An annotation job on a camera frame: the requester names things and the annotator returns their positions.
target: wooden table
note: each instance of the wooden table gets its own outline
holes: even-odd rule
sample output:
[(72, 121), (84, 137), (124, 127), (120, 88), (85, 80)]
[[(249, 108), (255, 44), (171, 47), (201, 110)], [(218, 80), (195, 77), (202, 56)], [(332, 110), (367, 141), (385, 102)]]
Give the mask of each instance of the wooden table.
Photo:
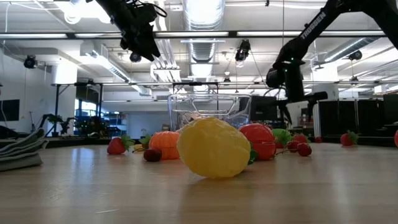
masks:
[(0, 223), (398, 222), (398, 150), (312, 147), (228, 180), (105, 146), (47, 149), (42, 167), (0, 173)]

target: ceiling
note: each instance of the ceiling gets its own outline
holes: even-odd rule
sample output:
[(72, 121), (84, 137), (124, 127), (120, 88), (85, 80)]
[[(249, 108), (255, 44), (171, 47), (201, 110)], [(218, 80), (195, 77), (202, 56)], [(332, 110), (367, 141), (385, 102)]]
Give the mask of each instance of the ceiling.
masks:
[[(226, 7), (223, 17), (222, 30), (302, 30), (306, 22), (311, 21), (318, 13), (318, 9), (297, 9), (291, 8), (291, 4), (302, 7), (316, 7), (324, 5), (324, 0), (301, 1), (286, 0), (285, 8), (280, 0), (271, 0), (269, 7), (258, 6), (259, 3), (265, 1), (237, 1), (226, 0)], [(6, 27), (6, 7), (8, 4), (0, 4), (0, 29), (5, 30)], [(34, 2), (27, 2), (23, 5), (38, 8), (40, 5)], [(54, 3), (41, 3), (44, 8), (57, 8)], [(170, 10), (170, 6), (179, 6), (179, 0), (165, 0), (166, 11), (168, 16), (165, 19), (167, 30), (178, 31), (184, 30), (183, 12), (179, 10)], [(377, 24), (367, 15), (363, 13), (349, 13), (341, 15), (329, 30), (376, 30)], [(82, 18), (77, 24), (68, 24), (64, 20), (63, 12), (60, 10), (34, 10), (20, 5), (9, 6), (7, 16), (8, 32), (106, 32), (118, 31), (117, 27), (111, 24), (104, 24), (96, 18)], [(234, 82), (260, 81), (261, 76), (265, 78), (267, 71), (274, 63), (283, 43), (288, 42), (288, 38), (267, 38), (267, 39), (249, 39), (251, 43), (252, 54), (245, 61), (243, 68), (236, 68), (234, 54), (241, 39), (222, 39), (224, 43), (218, 44), (216, 48), (216, 65), (213, 66), (211, 78), (209, 80), (222, 81), (230, 72), (229, 76)], [(302, 67), (305, 80), (311, 80), (312, 66), (311, 62), (315, 60), (317, 54), (324, 54), (337, 48), (338, 46), (351, 40), (350, 38), (319, 38), (315, 41), (316, 48), (311, 45), (308, 54), (304, 60), (306, 65)], [(190, 78), (190, 56), (186, 44), (182, 44), (180, 39), (170, 40), (172, 51), (177, 65), (180, 67), (181, 78)], [(128, 75), (138, 82), (153, 82), (149, 75), (151, 63), (142, 60), (140, 63), (132, 63), (129, 61), (129, 52), (119, 47), (118, 40), (96, 40), (95, 45), (104, 45), (109, 50), (109, 57), (117, 65), (128, 73)], [(82, 40), (8, 40), (7, 47), (13, 49), (15, 47), (23, 48), (56, 48), (79, 61), (79, 76), (94, 78), (97, 82), (119, 82), (119, 80), (109, 73), (107, 70), (101, 69), (98, 65), (92, 65), (81, 56), (80, 47)], [(339, 60), (338, 74), (339, 79), (344, 80), (350, 78), (352, 74), (360, 74), (366, 71), (371, 72), (377, 67), (398, 59), (398, 51), (392, 49), (392, 44), (386, 38), (381, 38), (374, 43), (361, 49), (364, 57), (360, 61), (354, 62), (351, 68), (349, 60)], [(382, 69), (376, 73), (365, 76), (363, 80), (376, 80), (383, 77), (386, 79), (396, 79), (394, 75), (398, 71), (396, 66)], [(374, 85), (363, 85), (358, 88), (360, 91), (371, 90)], [(351, 88), (352, 86), (341, 86), (340, 88)], [(234, 88), (232, 86), (224, 86), (223, 88)], [(247, 86), (241, 85), (238, 88), (263, 88), (263, 86)], [(114, 87), (106, 88), (105, 91), (134, 91), (132, 88)]]

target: plastic container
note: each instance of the plastic container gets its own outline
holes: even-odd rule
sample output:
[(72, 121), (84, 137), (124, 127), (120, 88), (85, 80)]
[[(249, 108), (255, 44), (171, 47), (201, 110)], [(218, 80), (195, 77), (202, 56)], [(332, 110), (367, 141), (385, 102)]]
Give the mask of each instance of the plastic container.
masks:
[(235, 128), (249, 123), (250, 95), (174, 94), (168, 99), (171, 131), (198, 118), (216, 117)]

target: white pillar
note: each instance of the white pillar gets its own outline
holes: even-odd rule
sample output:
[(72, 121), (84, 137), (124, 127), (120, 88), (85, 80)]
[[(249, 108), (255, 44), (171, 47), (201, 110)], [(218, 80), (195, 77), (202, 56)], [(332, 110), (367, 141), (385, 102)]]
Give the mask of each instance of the white pillar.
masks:
[[(75, 83), (77, 81), (77, 66), (68, 60), (62, 61), (58, 65), (52, 67), (52, 74), (54, 83), (56, 84), (66, 84)], [(58, 99), (58, 115), (62, 116), (63, 120), (67, 118), (75, 117), (75, 99), (76, 99), (76, 87), (69, 86), (60, 87), (60, 95)], [(55, 113), (55, 87), (54, 87), (54, 107), (52, 113)], [(57, 126), (57, 131), (61, 131), (61, 127)], [(73, 122), (69, 124), (68, 134), (73, 134)]]
[[(312, 72), (313, 81), (338, 81), (337, 66), (334, 62), (322, 65), (323, 69), (314, 70)], [(338, 100), (339, 91), (337, 84), (318, 84), (312, 86), (312, 92), (325, 91), (328, 93), (328, 99), (324, 101)], [(315, 137), (321, 136), (319, 106), (316, 105), (313, 109), (313, 126)]]

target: yellow lemon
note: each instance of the yellow lemon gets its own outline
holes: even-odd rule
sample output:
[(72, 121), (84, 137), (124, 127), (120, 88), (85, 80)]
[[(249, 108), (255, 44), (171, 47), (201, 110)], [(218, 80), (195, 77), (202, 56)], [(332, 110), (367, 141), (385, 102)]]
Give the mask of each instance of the yellow lemon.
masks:
[(227, 122), (198, 119), (185, 125), (177, 143), (180, 158), (189, 169), (209, 178), (240, 174), (250, 159), (250, 143)]

